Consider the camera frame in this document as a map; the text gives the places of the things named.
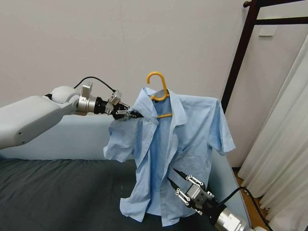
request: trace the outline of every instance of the light blue shirt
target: light blue shirt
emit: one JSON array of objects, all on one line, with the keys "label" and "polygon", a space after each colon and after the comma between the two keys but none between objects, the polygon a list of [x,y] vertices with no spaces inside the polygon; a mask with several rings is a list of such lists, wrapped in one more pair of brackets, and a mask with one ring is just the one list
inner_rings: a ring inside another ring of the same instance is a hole
[{"label": "light blue shirt", "polygon": [[[163,226],[195,213],[175,195],[167,177],[184,192],[190,183],[173,168],[193,175],[207,185],[212,164],[212,148],[221,155],[234,149],[220,101],[215,98],[177,95],[169,90],[143,88],[133,106],[144,118],[115,120],[109,127],[110,140],[104,148],[107,159],[120,162],[132,154],[137,170],[136,185],[129,198],[121,198],[124,216],[142,222],[144,214],[161,216]],[[157,119],[172,113],[172,117]]]}]

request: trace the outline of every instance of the bed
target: bed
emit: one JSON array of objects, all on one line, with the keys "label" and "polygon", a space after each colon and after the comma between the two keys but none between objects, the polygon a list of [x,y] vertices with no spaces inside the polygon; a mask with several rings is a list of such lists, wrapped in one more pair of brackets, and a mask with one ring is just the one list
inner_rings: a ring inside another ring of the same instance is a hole
[{"label": "bed", "polygon": [[[104,160],[111,121],[67,115],[33,141],[0,150],[0,230],[214,230],[198,214],[165,228],[159,216],[146,214],[139,223],[121,214],[120,198],[130,196],[136,166]],[[237,187],[226,157],[216,152],[209,185],[218,201]],[[249,222],[240,193],[227,206]]]}]

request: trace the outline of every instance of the dark gray mattress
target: dark gray mattress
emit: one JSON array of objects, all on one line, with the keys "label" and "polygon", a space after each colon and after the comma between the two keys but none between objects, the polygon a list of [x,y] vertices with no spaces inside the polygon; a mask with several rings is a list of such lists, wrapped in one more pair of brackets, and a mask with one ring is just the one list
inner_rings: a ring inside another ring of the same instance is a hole
[{"label": "dark gray mattress", "polygon": [[1,160],[0,231],[208,230],[197,214],[165,228],[158,216],[123,216],[135,169],[133,161]]}]

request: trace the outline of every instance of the floor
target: floor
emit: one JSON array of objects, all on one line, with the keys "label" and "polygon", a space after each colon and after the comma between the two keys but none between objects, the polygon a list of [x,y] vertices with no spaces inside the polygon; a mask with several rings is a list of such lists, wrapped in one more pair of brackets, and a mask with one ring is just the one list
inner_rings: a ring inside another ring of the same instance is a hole
[{"label": "floor", "polygon": [[[233,170],[233,172],[236,176],[236,180],[238,184],[241,185],[243,182],[243,179],[237,176],[238,170]],[[263,223],[262,219],[260,218],[259,213],[257,212],[251,198],[246,193],[244,193],[243,190],[241,190],[241,193],[243,195],[243,198],[244,198],[247,210],[248,210],[248,214],[249,214],[249,217],[252,223],[252,227],[260,226],[268,230],[265,224]],[[255,198],[255,201],[259,205],[259,208],[260,208],[259,200],[260,198]],[[260,210],[261,210],[262,215],[265,217],[267,215],[267,211],[265,209],[260,209]]]}]

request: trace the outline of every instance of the hanger hook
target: hanger hook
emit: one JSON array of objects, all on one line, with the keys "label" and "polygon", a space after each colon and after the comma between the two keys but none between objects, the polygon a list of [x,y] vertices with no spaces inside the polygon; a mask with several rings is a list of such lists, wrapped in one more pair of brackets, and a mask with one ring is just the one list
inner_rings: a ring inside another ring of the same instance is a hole
[{"label": "hanger hook", "polygon": [[166,82],[165,82],[165,78],[163,76],[162,73],[158,72],[158,71],[152,71],[148,77],[146,78],[146,82],[148,84],[150,84],[150,77],[151,76],[154,76],[154,75],[157,75],[160,77],[160,79],[162,80],[162,84],[163,84],[163,88],[164,88],[164,96],[162,98],[157,98],[156,96],[152,95],[151,96],[151,100],[156,100],[156,101],[162,101],[162,100],[165,100],[169,95],[168,93],[168,90],[167,90],[167,86],[166,86]]}]

